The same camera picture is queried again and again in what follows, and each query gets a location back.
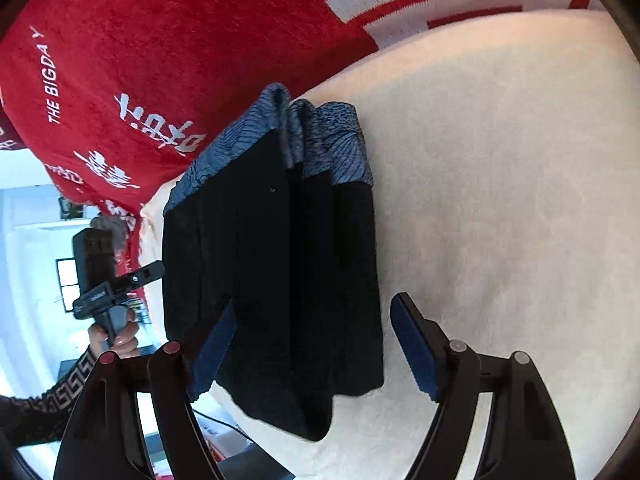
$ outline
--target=red and white blanket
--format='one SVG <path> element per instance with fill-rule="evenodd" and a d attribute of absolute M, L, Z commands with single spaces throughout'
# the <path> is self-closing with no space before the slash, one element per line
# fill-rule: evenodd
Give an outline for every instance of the red and white blanket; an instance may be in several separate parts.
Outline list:
<path fill-rule="evenodd" d="M 428 28 L 597 0 L 30 0 L 0 44 L 2 106 L 62 193 L 126 215 L 268 83 L 293 96 Z M 136 236 L 130 241 L 137 254 Z"/>

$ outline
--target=black cable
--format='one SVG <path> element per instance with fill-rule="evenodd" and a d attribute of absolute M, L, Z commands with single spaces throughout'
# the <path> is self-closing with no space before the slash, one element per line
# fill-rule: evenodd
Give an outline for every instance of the black cable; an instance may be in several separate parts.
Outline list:
<path fill-rule="evenodd" d="M 222 420 L 217 420 L 216 418 L 213 418 L 212 416 L 205 415 L 204 413 L 199 412 L 198 410 L 193 410 L 193 413 L 197 413 L 198 415 L 203 416 L 204 418 L 208 418 L 209 420 L 212 420 L 213 422 L 216 422 L 216 423 L 218 423 L 218 424 L 222 424 L 223 426 L 226 426 L 226 427 L 228 427 L 228 428 L 231 428 L 232 430 L 237 431 L 239 434 L 241 434 L 242 436 L 244 436 L 244 437 L 245 437 L 245 439 L 250 440 L 251 442 L 253 442 L 254 444 L 256 444 L 254 439 L 252 439 L 252 438 L 251 438 L 249 435 L 247 435 L 244 431 L 239 430 L 238 428 L 236 428 L 235 426 L 232 426 L 231 424 L 227 424 L 226 422 L 222 422 Z"/>

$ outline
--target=person's arm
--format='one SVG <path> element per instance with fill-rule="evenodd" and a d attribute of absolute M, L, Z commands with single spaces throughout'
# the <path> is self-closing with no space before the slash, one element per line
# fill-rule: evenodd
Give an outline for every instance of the person's arm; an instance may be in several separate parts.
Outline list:
<path fill-rule="evenodd" d="M 138 354 L 138 324 L 130 311 L 129 323 L 118 334 L 111 348 L 121 358 Z M 76 399 L 91 373 L 96 356 L 101 354 L 101 343 L 107 339 L 96 324 L 89 328 L 89 348 L 58 383 L 39 397 L 16 399 L 0 396 L 0 431 L 14 447 L 46 444 L 62 439 Z"/>

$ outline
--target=gray plush object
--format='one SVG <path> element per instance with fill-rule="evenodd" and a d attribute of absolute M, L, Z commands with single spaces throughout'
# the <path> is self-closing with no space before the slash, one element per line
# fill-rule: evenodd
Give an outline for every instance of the gray plush object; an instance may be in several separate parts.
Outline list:
<path fill-rule="evenodd" d="M 119 216 L 99 214 L 89 224 L 94 229 L 111 231 L 113 234 L 113 248 L 116 251 L 124 251 L 127 248 L 127 223 Z"/>

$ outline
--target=window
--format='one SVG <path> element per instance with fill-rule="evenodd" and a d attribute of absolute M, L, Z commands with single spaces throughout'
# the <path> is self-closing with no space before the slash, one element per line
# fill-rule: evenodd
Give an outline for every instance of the window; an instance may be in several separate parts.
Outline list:
<path fill-rule="evenodd" d="M 80 285 L 78 285 L 78 273 L 76 261 L 73 258 L 56 260 L 58 268 L 58 282 L 62 301 L 65 304 L 65 312 L 73 312 L 73 303 L 80 297 Z"/>

